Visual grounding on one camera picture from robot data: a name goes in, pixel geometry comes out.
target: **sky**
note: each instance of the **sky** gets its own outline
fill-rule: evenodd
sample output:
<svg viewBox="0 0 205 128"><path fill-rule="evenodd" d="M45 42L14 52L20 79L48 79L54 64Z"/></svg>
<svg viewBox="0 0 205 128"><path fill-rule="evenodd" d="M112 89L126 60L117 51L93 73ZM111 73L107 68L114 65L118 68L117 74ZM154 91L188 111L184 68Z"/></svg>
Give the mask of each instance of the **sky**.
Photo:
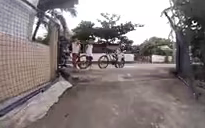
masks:
<svg viewBox="0 0 205 128"><path fill-rule="evenodd" d="M79 0L77 17L69 13L64 16L69 29L75 28L82 20L97 22L100 13L118 14L120 22L144 24L144 27L126 35L137 45L153 36L168 38L171 28L166 17L161 17L161 12L168 7L169 0Z"/></svg>

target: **tiled wall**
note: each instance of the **tiled wall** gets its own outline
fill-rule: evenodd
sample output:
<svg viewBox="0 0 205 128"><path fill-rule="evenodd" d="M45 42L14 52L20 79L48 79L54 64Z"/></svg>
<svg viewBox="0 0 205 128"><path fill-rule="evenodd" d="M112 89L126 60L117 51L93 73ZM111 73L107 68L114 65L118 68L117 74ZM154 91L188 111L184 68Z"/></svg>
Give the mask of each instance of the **tiled wall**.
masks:
<svg viewBox="0 0 205 128"><path fill-rule="evenodd" d="M0 101L51 79L49 46L29 41L34 14L19 0L0 0Z"/></svg>

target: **cyclist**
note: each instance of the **cyclist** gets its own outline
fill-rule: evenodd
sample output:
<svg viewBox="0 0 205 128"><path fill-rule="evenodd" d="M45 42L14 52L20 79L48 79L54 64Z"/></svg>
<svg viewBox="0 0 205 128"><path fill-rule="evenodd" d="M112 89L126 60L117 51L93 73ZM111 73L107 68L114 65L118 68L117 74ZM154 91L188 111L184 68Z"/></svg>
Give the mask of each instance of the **cyclist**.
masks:
<svg viewBox="0 0 205 128"><path fill-rule="evenodd" d="M89 65L92 65L92 60L93 60L93 43L94 40L90 39L88 44L86 45L86 59L89 61Z"/></svg>
<svg viewBox="0 0 205 128"><path fill-rule="evenodd" d="M74 68L77 68L77 59L79 56L80 47L80 41L74 39L74 41L72 42L72 64Z"/></svg>

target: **concrete ground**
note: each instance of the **concrete ground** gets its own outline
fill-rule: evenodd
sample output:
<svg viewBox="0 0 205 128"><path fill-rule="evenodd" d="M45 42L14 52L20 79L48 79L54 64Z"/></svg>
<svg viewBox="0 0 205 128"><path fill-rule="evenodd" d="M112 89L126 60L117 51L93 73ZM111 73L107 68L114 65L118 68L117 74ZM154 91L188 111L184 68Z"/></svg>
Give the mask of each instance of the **concrete ground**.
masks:
<svg viewBox="0 0 205 128"><path fill-rule="evenodd" d="M205 128L205 104L170 67L128 64L75 73L76 86L28 128Z"/></svg>

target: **tree foliage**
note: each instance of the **tree foliage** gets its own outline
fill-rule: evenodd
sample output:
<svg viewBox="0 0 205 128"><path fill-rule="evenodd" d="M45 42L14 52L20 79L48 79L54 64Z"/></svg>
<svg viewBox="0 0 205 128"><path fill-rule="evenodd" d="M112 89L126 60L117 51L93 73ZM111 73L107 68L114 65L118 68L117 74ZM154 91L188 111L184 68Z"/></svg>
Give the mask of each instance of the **tree foliage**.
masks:
<svg viewBox="0 0 205 128"><path fill-rule="evenodd" d="M120 23L120 16L116 14L101 13L102 19L98 19L100 26L95 27L91 21L82 21L73 32L74 37L80 40L87 40L90 38L98 38L101 42L105 43L132 43L125 34L134 31L137 27L143 27L140 24L133 24L132 22Z"/></svg>
<svg viewBox="0 0 205 128"><path fill-rule="evenodd" d="M191 47L192 57L205 66L205 0L171 0L166 9L176 29Z"/></svg>
<svg viewBox="0 0 205 128"><path fill-rule="evenodd" d="M172 56L173 42L169 39L151 37L134 48L135 53L142 56L165 55Z"/></svg>

